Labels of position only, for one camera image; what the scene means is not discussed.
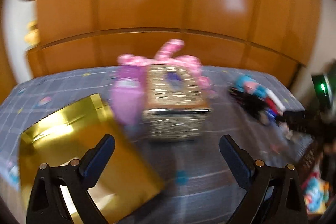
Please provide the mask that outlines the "red white santa hat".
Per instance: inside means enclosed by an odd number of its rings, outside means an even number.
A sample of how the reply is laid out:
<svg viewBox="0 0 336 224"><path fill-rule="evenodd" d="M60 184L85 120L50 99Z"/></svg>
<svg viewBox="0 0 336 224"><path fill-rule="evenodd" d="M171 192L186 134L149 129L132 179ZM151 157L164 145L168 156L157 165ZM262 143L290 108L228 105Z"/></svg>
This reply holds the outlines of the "red white santa hat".
<svg viewBox="0 0 336 224"><path fill-rule="evenodd" d="M280 99L272 92L270 89L266 89L266 104L268 107L276 114L282 115L283 112L286 110L285 106L282 104Z"/></svg>

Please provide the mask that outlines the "black hair wig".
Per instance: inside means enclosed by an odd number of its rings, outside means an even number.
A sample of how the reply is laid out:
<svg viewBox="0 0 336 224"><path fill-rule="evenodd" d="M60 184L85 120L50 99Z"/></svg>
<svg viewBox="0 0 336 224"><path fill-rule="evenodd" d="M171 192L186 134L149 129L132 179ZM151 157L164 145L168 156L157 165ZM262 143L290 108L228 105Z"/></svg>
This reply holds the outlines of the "black hair wig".
<svg viewBox="0 0 336 224"><path fill-rule="evenodd" d="M241 92L235 87L230 87L228 91L250 116L265 126L270 124L266 111L266 102L264 100L258 98L258 96Z"/></svg>

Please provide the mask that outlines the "grey checked bed sheet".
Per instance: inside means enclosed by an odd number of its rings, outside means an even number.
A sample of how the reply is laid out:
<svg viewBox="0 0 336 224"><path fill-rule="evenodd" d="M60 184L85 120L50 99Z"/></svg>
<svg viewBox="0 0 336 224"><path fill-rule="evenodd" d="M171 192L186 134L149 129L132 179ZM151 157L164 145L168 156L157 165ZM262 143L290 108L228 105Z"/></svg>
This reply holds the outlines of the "grey checked bed sheet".
<svg viewBox="0 0 336 224"><path fill-rule="evenodd" d="M19 186L20 134L45 116L94 93L108 100L117 67L80 69L39 77L17 85L1 104L1 197L15 219L25 223L26 210ZM145 126L127 132L145 159L166 181L168 199L145 218L145 223L223 223L244 196L219 151L228 134L255 159L282 167L299 161L312 139L289 141L275 124L251 118L229 95L228 87L243 71L204 67L211 80L213 112L202 136L178 143L149 143Z"/></svg>

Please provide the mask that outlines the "blue plush toy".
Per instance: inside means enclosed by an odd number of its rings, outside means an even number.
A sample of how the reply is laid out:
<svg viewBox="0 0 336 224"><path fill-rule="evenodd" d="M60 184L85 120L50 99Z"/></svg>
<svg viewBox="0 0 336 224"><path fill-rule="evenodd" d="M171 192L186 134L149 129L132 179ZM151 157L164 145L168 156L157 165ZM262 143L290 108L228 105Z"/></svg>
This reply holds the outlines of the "blue plush toy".
<svg viewBox="0 0 336 224"><path fill-rule="evenodd" d="M257 96L262 100L267 97L267 88L265 88L262 84L258 83L249 75L239 76L234 83L234 87L240 92Z"/></svg>

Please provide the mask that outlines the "gold rectangular box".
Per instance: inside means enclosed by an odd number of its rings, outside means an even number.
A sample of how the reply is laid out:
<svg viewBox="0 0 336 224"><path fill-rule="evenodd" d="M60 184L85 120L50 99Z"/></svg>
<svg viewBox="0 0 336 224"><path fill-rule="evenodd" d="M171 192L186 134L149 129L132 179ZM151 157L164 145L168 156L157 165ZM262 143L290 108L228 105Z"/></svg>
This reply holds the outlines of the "gold rectangular box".
<svg viewBox="0 0 336 224"><path fill-rule="evenodd" d="M129 141L98 94L82 98L33 124L21 134L19 178L25 207L41 163L66 165L80 159L105 134L116 141L115 151L88 192L109 223L116 223L160 194L165 183Z"/></svg>

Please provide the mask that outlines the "wooden headboard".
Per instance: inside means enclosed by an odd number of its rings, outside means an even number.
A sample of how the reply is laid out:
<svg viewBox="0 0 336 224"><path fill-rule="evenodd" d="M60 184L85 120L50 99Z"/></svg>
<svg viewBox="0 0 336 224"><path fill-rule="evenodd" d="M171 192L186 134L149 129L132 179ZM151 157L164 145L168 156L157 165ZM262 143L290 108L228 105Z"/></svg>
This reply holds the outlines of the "wooden headboard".
<svg viewBox="0 0 336 224"><path fill-rule="evenodd" d="M308 64L320 0L36 0L34 77L154 57L169 39L204 65L269 73L291 86Z"/></svg>

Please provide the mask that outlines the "silver embossed tissue box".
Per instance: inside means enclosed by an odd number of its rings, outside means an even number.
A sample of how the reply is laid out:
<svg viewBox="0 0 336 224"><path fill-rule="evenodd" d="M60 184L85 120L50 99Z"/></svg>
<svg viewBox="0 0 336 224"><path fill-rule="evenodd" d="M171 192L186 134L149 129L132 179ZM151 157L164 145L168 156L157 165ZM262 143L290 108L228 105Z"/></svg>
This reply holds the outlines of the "silver embossed tissue box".
<svg viewBox="0 0 336 224"><path fill-rule="evenodd" d="M142 113L153 141L185 141L202 134L212 112L194 76L184 67L151 65L146 75Z"/></svg>

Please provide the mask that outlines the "pink white plush toy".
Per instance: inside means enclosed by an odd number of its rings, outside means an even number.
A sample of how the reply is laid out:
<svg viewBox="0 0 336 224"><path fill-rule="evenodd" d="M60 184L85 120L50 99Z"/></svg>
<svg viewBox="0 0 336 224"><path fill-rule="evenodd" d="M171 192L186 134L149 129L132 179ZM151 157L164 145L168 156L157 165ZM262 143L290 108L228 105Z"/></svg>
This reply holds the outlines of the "pink white plush toy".
<svg viewBox="0 0 336 224"><path fill-rule="evenodd" d="M198 86L205 91L208 98L215 98L217 93L211 88L211 81L202 75L201 61L191 55L174 57L174 54L184 47L184 41L180 39L170 39L157 51L150 59L143 56L135 56L130 53L120 55L117 58L118 65L133 65L136 67L148 67L149 65L174 65L186 68L196 79Z"/></svg>

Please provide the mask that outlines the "yellow plush toy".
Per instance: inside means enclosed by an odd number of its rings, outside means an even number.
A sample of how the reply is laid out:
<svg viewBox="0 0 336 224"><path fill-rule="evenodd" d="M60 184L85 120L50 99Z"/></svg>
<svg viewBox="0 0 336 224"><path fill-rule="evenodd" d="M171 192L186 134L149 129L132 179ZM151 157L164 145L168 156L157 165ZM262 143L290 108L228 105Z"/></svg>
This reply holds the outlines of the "yellow plush toy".
<svg viewBox="0 0 336 224"><path fill-rule="evenodd" d="M33 20L29 22L27 24L27 30L28 33L24 37L25 42L31 47L36 47L40 43L37 21Z"/></svg>

